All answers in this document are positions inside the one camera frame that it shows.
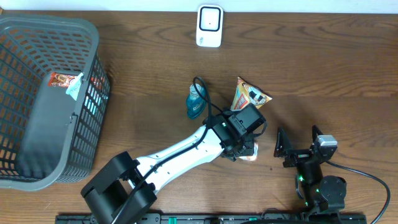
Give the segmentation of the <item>teal tissue pack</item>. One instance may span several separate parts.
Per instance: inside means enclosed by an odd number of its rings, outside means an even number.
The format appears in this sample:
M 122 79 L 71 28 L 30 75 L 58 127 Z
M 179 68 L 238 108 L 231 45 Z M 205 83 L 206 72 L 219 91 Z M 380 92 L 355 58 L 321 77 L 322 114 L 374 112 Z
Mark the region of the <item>teal tissue pack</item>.
M 66 90 L 66 94 L 71 96 L 75 101 L 78 98 L 78 94 L 81 87 L 81 79 L 83 77 L 83 73 L 77 75 L 74 79 L 70 81 L 70 84 Z

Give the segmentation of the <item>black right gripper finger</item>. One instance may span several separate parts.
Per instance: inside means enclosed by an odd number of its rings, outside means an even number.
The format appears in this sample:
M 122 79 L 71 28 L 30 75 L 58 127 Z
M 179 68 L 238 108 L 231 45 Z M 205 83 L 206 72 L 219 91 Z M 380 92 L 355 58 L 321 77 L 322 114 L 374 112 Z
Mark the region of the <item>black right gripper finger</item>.
M 292 150 L 292 143 L 282 127 L 277 129 L 277 141 L 274 149 L 274 157 L 286 157 Z
M 323 133 L 320 131 L 317 125 L 312 126 L 312 140 L 313 142 L 320 142 L 320 138 L 323 137 Z

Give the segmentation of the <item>blue mouthwash bottle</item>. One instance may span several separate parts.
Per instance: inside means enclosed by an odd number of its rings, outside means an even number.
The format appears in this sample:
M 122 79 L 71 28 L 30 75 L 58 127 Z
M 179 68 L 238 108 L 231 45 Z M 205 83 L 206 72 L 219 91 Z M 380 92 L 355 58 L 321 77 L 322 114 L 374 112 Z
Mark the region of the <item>blue mouthwash bottle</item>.
M 199 84 L 192 84 L 190 92 L 186 100 L 187 116 L 190 119 L 195 119 L 202 114 L 205 109 L 205 101 L 202 98 L 205 96 L 204 88 Z

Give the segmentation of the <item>small orange snack packet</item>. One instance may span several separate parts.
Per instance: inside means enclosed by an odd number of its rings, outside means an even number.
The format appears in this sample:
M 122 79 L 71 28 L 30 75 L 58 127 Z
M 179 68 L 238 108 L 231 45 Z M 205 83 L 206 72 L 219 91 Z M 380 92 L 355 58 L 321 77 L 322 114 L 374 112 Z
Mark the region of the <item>small orange snack packet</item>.
M 258 156 L 258 142 L 254 142 L 254 154 L 251 156 L 240 156 L 239 158 L 244 161 L 255 161 Z

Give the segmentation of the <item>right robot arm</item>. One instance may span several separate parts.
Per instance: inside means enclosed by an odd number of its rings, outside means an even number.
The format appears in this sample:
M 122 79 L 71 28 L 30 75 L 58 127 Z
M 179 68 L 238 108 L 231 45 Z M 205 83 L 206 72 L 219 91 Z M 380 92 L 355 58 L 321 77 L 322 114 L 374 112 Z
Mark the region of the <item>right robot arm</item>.
M 334 175 L 324 176 L 321 164 L 331 159 L 338 148 L 337 140 L 312 126 L 312 144 L 308 149 L 294 149 L 282 128 L 277 130 L 274 157 L 284 159 L 285 168 L 297 169 L 296 189 L 302 189 L 309 211 L 305 217 L 321 213 L 334 213 L 345 207 L 346 181 Z

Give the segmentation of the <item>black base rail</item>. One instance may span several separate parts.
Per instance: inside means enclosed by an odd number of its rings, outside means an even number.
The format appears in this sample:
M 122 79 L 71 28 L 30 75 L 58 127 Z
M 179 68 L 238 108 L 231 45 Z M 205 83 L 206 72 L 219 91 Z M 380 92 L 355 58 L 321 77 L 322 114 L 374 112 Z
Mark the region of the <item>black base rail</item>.
M 264 215 L 161 215 L 159 213 L 147 213 L 138 223 L 140 224 L 205 224 L 222 223 L 237 224 L 254 221 L 299 221 L 298 215 L 288 213 L 266 213 Z M 366 224 L 364 215 L 315 215 L 310 217 L 311 222 L 316 223 L 357 223 Z M 93 215 L 57 215 L 55 224 L 94 224 L 96 218 Z

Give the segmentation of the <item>grey plastic shopping basket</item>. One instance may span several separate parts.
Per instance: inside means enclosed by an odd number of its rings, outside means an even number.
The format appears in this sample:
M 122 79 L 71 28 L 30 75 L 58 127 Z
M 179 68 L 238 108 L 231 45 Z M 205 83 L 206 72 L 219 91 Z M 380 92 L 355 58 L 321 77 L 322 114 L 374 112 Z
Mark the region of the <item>grey plastic shopping basket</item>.
M 1 16 L 1 187 L 78 182 L 93 167 L 110 84 L 96 27 L 83 19 Z M 78 98 L 48 86 L 83 73 Z

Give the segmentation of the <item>red brown snack bar wrapper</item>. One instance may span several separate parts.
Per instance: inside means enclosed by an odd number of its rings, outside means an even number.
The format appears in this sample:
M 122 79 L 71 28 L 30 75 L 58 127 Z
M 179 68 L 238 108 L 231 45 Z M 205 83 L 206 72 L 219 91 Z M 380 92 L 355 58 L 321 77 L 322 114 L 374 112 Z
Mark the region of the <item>red brown snack bar wrapper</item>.
M 62 73 L 52 72 L 50 74 L 48 86 L 68 88 L 75 78 L 75 75 L 66 75 Z

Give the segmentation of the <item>yellow chips bag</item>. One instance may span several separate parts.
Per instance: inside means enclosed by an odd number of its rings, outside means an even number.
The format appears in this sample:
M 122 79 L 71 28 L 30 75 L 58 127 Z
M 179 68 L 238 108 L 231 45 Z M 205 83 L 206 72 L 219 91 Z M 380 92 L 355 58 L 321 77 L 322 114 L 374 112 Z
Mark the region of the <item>yellow chips bag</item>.
M 236 92 L 230 110 L 239 111 L 249 104 L 253 104 L 257 109 L 259 109 L 270 100 L 272 100 L 271 96 L 264 93 L 258 87 L 249 84 L 241 77 L 238 77 Z

